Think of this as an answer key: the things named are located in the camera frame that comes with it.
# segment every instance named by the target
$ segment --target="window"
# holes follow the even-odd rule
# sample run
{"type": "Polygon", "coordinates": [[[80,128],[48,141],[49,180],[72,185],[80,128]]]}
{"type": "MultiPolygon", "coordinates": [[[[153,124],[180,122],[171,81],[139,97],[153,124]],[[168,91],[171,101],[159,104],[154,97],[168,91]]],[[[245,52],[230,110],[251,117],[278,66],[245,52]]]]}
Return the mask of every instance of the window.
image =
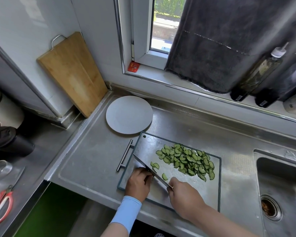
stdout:
{"type": "Polygon", "coordinates": [[[133,0],[135,62],[164,69],[185,0],[133,0]]]}

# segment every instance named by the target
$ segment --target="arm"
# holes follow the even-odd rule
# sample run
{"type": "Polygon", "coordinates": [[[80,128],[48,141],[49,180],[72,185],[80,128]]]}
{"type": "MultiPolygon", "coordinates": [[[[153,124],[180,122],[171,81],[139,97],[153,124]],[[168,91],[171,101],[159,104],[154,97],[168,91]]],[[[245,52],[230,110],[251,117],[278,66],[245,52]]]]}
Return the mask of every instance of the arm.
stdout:
{"type": "Polygon", "coordinates": [[[257,237],[224,215],[205,204],[203,198],[190,184],[173,177],[168,187],[170,201],[175,211],[212,237],[257,237]]]}
{"type": "Polygon", "coordinates": [[[136,168],[127,181],[125,196],[114,218],[101,237],[128,237],[141,205],[150,191],[153,176],[145,168],[136,168]]]}

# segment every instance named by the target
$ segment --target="white window frame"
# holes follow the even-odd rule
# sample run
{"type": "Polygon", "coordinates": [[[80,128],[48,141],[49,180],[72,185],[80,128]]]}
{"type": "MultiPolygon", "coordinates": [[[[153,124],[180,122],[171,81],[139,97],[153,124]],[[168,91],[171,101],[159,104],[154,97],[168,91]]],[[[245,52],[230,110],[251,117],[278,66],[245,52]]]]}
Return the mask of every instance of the white window frame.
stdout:
{"type": "Polygon", "coordinates": [[[164,69],[168,54],[150,50],[153,0],[133,0],[133,32],[135,62],[164,69]]]}

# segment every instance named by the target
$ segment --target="black lid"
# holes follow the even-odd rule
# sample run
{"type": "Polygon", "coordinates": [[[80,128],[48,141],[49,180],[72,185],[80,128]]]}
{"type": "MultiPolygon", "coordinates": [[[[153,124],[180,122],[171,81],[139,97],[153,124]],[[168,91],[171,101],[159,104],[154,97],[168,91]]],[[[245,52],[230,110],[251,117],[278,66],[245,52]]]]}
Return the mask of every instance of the black lid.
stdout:
{"type": "Polygon", "coordinates": [[[0,127],[0,148],[10,143],[16,135],[16,128],[11,126],[0,127]]]}

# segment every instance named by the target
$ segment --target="stainless steel sink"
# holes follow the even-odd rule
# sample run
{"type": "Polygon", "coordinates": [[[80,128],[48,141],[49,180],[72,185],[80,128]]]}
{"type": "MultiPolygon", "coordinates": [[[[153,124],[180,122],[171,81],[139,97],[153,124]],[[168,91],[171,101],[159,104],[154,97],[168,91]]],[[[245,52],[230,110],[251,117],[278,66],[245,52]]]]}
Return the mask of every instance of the stainless steel sink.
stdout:
{"type": "Polygon", "coordinates": [[[257,170],[268,236],[296,236],[296,165],[263,157],[257,170]]]}

